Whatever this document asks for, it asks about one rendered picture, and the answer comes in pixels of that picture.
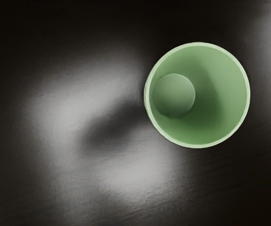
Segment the light green cup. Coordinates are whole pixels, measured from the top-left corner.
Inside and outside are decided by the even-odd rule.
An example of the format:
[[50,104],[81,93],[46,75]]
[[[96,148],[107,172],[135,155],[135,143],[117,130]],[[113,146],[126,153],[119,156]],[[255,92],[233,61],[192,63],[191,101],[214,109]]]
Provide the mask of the light green cup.
[[241,63],[206,42],[177,46],[150,71],[143,91],[147,115],[167,140],[206,148],[232,136],[250,105],[250,85]]

